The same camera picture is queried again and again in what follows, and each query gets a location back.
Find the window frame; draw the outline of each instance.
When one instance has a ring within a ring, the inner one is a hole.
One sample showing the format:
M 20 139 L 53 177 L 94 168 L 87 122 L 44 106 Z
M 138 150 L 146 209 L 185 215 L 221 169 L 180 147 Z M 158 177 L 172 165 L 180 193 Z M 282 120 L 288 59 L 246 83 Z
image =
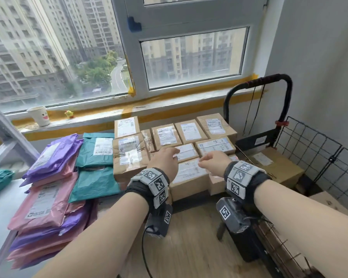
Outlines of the window frame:
M 265 3 L 266 0 L 189 0 L 145 5 L 144 0 L 112 0 L 137 98 L 149 98 L 251 75 Z M 130 31 L 126 20 L 131 16 L 136 23 L 141 23 L 141 31 Z M 243 27 L 247 29 L 241 57 L 241 74 L 149 89 L 141 42 Z

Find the wooden table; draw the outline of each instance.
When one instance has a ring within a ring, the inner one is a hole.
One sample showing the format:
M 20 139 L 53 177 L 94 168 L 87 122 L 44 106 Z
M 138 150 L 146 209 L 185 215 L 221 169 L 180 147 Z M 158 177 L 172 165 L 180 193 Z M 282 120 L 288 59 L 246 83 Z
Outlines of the wooden table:
M 226 232 L 216 238 L 221 219 L 215 203 L 207 203 L 172 215 L 165 238 L 144 238 L 147 263 L 154 278 L 270 278 L 260 261 L 246 263 Z M 121 270 L 121 278 L 148 278 L 141 241 L 143 226 Z

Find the forearm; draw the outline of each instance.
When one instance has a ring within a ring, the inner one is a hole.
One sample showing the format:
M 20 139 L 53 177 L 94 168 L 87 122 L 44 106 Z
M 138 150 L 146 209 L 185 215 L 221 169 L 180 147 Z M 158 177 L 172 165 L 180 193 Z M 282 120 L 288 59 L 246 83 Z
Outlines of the forearm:
M 142 196 L 126 193 L 34 277 L 116 277 L 147 213 Z
M 326 278 L 348 277 L 348 216 L 274 181 L 261 184 L 254 201 Z

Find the hand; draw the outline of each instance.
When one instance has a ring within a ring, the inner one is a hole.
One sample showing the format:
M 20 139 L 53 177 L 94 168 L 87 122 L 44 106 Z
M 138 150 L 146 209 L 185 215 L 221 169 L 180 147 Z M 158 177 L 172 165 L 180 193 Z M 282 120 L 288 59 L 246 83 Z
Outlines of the hand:
M 160 149 L 149 162 L 147 168 L 158 168 L 168 176 L 170 182 L 174 180 L 178 173 L 178 154 L 180 150 L 175 147 Z
M 211 151 L 199 161 L 199 167 L 207 169 L 214 176 L 224 177 L 224 172 L 232 160 L 223 151 Z

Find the cart handle grip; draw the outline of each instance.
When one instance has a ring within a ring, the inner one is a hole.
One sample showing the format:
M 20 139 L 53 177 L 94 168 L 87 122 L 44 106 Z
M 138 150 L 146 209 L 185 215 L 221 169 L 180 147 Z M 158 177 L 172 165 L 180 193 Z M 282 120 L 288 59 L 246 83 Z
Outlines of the cart handle grip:
M 258 79 L 254 79 L 245 83 L 238 84 L 234 86 L 228 93 L 223 103 L 223 116 L 224 120 L 229 124 L 229 102 L 231 100 L 231 97 L 234 93 L 236 93 L 239 90 L 242 90 L 244 88 L 255 88 L 259 86 L 263 86 L 266 84 L 278 82 L 280 80 L 285 80 L 287 83 L 287 89 L 285 94 L 285 101 L 283 104 L 283 109 L 280 115 L 280 118 L 278 119 L 279 122 L 283 122 L 285 120 L 285 117 L 288 113 L 289 106 L 290 106 L 290 100 L 291 100 L 291 92 L 292 92 L 292 80 L 289 75 L 287 74 L 274 74 L 266 77 L 261 77 Z

